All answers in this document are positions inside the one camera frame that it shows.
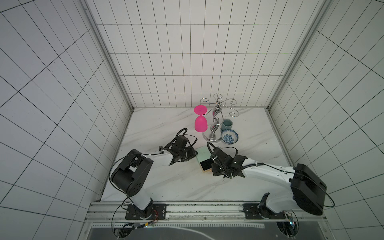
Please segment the kraft drawer with black lining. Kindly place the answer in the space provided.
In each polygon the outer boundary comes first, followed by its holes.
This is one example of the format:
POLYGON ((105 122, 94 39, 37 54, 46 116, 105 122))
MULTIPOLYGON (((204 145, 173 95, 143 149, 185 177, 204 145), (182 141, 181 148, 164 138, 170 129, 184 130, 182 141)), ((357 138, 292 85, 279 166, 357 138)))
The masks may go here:
POLYGON ((207 159, 207 160, 199 162, 200 167, 201 167, 203 172, 210 171, 212 169, 212 163, 213 163, 212 159, 207 159))

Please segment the mint green jewelry box sleeve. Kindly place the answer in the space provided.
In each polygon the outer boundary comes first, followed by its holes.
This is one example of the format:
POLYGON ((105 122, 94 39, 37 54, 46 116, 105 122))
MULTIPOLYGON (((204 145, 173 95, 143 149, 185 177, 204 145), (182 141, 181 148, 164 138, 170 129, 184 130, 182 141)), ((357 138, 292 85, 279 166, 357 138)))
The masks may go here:
POLYGON ((211 158, 211 153, 209 152, 207 146, 200 147, 200 148, 196 149, 196 151, 198 153, 196 156, 196 159, 197 159, 199 164, 201 162, 206 161, 206 160, 211 158))

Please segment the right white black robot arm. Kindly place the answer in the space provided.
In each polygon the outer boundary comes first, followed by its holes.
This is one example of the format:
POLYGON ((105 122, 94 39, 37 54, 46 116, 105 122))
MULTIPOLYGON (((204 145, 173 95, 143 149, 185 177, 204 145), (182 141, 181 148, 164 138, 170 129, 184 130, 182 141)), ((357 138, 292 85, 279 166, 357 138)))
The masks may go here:
POLYGON ((212 171, 215 177, 255 178, 283 188, 276 194, 265 193, 258 204, 245 204, 244 212, 249 217, 284 219, 284 212, 294 209, 301 209, 314 216, 323 214, 327 186, 308 166, 274 166, 239 154, 231 157, 212 143, 207 143, 207 148, 213 160, 212 171))

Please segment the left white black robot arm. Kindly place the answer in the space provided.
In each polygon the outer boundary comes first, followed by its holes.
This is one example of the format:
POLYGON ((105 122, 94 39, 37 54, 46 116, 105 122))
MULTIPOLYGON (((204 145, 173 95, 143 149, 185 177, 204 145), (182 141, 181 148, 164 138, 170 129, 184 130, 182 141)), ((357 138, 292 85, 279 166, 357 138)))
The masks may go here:
POLYGON ((153 199, 143 190, 152 167, 187 162, 198 155, 194 149, 198 138, 192 136, 194 140, 191 142, 187 131, 187 128, 181 129, 168 144, 159 146, 157 153, 144 154, 131 150, 110 174, 112 186, 124 193, 137 210, 144 212, 152 207, 153 199))

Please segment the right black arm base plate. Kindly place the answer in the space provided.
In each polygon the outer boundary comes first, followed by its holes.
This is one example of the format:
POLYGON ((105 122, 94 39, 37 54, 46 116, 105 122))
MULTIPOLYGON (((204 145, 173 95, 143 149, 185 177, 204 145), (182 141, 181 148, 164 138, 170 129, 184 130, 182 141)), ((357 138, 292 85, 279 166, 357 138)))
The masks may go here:
POLYGON ((285 220, 287 217, 283 212, 274 213, 267 207, 259 204, 243 204, 243 212, 247 220, 285 220))

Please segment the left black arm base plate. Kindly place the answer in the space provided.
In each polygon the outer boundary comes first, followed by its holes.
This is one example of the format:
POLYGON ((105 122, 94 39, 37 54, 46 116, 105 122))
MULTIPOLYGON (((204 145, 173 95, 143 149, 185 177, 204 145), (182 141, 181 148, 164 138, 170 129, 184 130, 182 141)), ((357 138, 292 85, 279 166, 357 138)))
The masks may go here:
POLYGON ((140 210, 135 205, 127 207, 126 220, 164 220, 166 218, 166 204, 150 204, 145 210, 140 210))

